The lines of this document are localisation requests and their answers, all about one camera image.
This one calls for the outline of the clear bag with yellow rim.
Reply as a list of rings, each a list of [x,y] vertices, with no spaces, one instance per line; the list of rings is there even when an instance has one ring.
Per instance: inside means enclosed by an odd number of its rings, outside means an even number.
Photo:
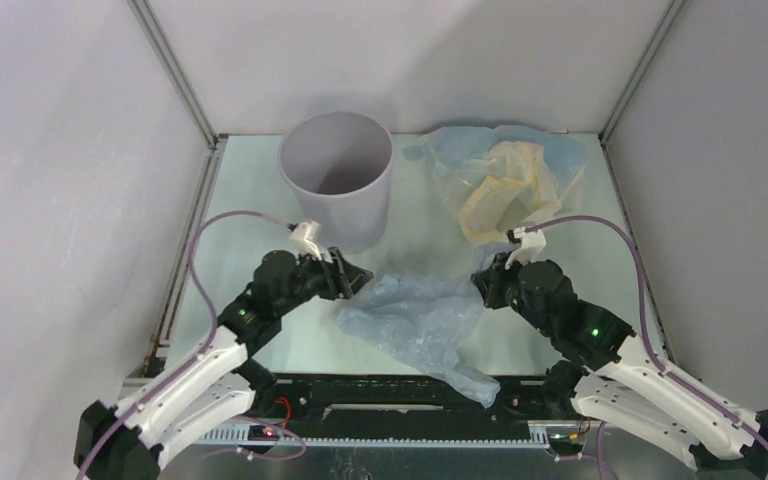
[[[520,125],[450,126],[420,140],[442,203],[474,246],[580,208],[587,151],[564,135]]]

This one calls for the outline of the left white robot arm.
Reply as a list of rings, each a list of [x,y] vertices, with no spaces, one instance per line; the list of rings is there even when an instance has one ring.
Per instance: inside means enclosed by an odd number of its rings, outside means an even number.
[[[315,298],[348,300],[373,277],[335,247],[321,258],[267,253],[186,357],[116,404],[96,401],[84,410],[73,456],[80,478],[156,479],[178,453],[222,422],[271,412],[277,378],[254,354],[294,309]]]

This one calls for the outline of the aluminium frame post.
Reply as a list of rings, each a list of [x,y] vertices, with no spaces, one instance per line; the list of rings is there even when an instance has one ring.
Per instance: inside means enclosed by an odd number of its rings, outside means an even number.
[[[653,66],[657,55],[672,32],[676,21],[682,14],[687,3],[687,0],[670,0],[668,2],[666,9],[656,24],[652,35],[648,39],[600,131],[599,138],[602,146],[606,146],[610,143],[625,112],[634,99],[649,70]]]
[[[209,148],[214,148],[218,134],[211,125],[151,3],[146,0],[128,0],[127,3],[200,137]]]

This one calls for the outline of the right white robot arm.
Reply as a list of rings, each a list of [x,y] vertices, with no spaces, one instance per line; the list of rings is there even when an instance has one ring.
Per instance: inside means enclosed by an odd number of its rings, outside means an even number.
[[[546,260],[508,265],[501,255],[472,274],[489,309],[510,308],[548,338],[562,358],[548,370],[545,411],[606,422],[674,456],[699,479],[768,475],[768,409],[727,400],[649,354],[633,327],[575,293]]]

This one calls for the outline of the right aluminium frame post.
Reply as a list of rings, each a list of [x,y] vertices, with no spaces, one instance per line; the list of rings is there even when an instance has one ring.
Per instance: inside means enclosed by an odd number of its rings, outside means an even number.
[[[687,0],[670,0],[668,2],[666,9],[656,24],[652,35],[648,39],[600,131],[599,138],[602,146],[606,146],[610,143],[625,112],[634,99],[649,70],[653,66],[657,55],[672,32],[676,21],[682,14],[687,3]]]

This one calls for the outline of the left aluminium frame post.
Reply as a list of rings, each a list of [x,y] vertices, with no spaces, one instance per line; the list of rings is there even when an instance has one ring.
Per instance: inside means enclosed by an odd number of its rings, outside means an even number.
[[[209,148],[214,148],[218,134],[211,125],[151,3],[146,0],[128,0],[127,3],[200,137]]]

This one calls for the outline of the light blue trash bag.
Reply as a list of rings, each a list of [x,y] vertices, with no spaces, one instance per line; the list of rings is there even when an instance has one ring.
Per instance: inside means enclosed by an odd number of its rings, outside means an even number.
[[[384,273],[340,309],[336,325],[344,334],[443,381],[487,409],[501,386],[464,363],[458,350],[485,312],[471,275],[489,267],[495,255],[508,255],[514,249],[502,243],[480,246],[471,270],[454,278],[411,271]]]

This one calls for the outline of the grey plastic trash bin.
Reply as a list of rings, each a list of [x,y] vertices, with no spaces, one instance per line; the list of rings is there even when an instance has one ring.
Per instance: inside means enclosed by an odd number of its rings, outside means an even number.
[[[285,134],[277,166],[320,237],[345,253],[373,248],[383,237],[395,165],[394,140],[378,121],[328,112]]]

